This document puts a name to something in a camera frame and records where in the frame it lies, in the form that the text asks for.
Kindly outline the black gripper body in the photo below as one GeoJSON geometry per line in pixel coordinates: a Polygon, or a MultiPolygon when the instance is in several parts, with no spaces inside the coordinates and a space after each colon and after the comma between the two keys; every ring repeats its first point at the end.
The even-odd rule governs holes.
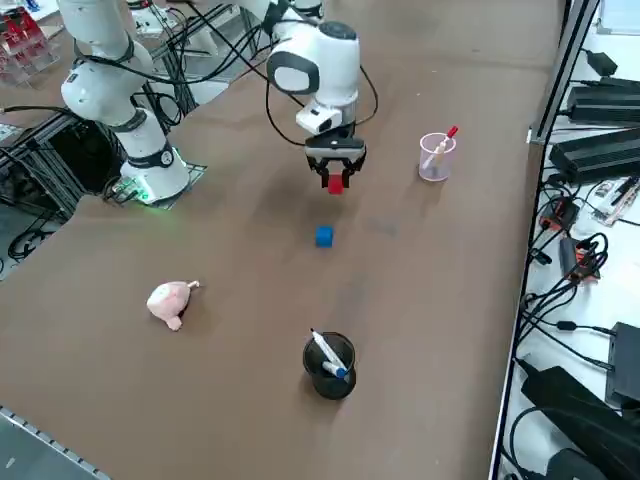
{"type": "Polygon", "coordinates": [[[306,140],[304,151],[313,166],[327,166],[330,162],[353,166],[366,156],[367,148],[362,139],[355,137],[313,137],[306,140]]]}

